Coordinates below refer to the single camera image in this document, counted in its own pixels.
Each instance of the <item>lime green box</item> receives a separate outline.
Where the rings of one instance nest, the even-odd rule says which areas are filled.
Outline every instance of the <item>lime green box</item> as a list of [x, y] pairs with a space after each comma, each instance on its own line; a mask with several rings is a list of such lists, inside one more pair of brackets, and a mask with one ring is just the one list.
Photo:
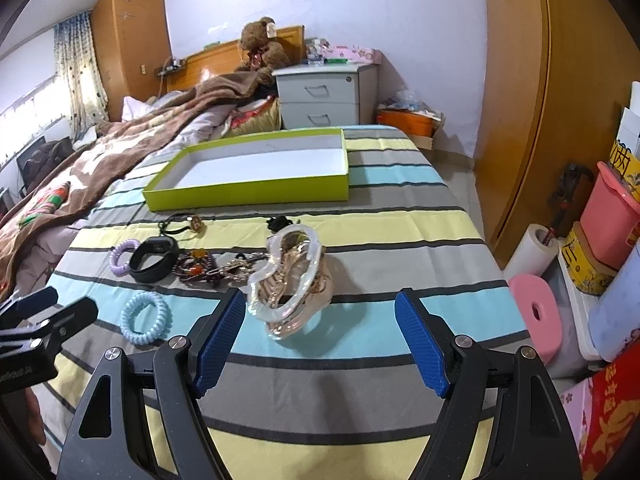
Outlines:
[[178, 153], [143, 189], [151, 211], [349, 198], [341, 128], [212, 140]]

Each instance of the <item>drawer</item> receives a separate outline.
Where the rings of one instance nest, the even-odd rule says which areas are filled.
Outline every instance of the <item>drawer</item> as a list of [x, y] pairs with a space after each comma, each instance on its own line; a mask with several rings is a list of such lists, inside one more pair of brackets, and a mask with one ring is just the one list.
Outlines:
[[357, 74], [283, 75], [277, 82], [281, 103], [359, 102]]
[[359, 124], [358, 105], [354, 104], [284, 103], [280, 113], [287, 130]]

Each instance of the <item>window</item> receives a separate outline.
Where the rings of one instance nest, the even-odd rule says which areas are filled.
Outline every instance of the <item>window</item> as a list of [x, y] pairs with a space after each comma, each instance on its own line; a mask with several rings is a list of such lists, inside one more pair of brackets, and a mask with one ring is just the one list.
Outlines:
[[45, 81], [0, 114], [0, 164], [68, 114], [68, 92], [60, 78]]

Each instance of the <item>metal bolt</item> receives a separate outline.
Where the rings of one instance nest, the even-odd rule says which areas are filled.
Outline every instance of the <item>metal bolt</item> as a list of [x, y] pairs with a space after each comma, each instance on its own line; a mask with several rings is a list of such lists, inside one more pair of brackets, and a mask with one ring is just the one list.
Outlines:
[[114, 359], [117, 359], [118, 357], [120, 357], [120, 349], [113, 347], [113, 348], [109, 348], [105, 353], [104, 356], [109, 360], [109, 361], [113, 361]]
[[525, 359], [535, 359], [536, 355], [538, 355], [538, 354], [536, 354], [536, 351], [533, 348], [531, 348], [530, 346], [523, 346], [520, 349], [520, 353], [522, 354], [522, 356]]
[[458, 335], [456, 336], [456, 345], [460, 348], [469, 348], [474, 343], [474, 340], [471, 339], [468, 335]]
[[176, 335], [169, 339], [169, 346], [174, 350], [177, 348], [182, 348], [187, 344], [187, 338], [183, 335]]

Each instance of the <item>orange box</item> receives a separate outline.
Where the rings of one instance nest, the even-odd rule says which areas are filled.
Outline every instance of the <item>orange box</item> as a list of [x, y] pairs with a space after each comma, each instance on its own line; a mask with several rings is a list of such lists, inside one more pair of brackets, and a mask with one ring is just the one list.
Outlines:
[[407, 135], [433, 137], [433, 119], [398, 110], [380, 110], [378, 124], [393, 126]]

